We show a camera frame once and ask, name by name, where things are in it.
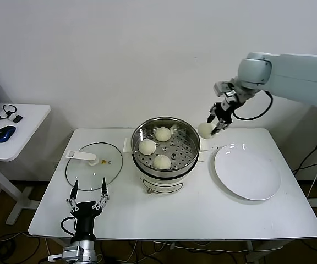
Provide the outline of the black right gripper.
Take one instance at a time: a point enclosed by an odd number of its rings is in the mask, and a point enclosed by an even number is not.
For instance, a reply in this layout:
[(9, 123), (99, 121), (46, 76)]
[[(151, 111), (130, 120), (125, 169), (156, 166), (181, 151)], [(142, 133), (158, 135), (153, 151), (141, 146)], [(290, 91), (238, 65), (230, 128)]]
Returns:
[(218, 122), (213, 128), (211, 135), (215, 135), (220, 131), (229, 127), (228, 123), (232, 122), (233, 112), (240, 106), (240, 100), (235, 96), (224, 96), (221, 102), (216, 102), (215, 106), (210, 108), (210, 114), (207, 118), (207, 123), (211, 123), (215, 117)]

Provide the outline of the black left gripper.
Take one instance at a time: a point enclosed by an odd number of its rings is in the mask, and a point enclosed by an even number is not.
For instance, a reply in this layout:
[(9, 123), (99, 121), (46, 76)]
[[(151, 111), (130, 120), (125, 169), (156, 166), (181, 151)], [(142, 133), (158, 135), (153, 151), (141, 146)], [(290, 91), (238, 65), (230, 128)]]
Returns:
[(94, 235), (94, 221), (97, 216), (102, 213), (102, 210), (107, 205), (109, 200), (108, 187), (106, 184), (106, 178), (103, 178), (101, 187), (101, 196), (97, 202), (76, 202), (76, 196), (78, 193), (79, 181), (76, 180), (73, 188), (70, 192), (70, 198), (66, 199), (66, 203), (69, 205), (72, 216), (76, 219), (75, 234), (72, 236), (70, 242), (77, 241), (95, 241)]

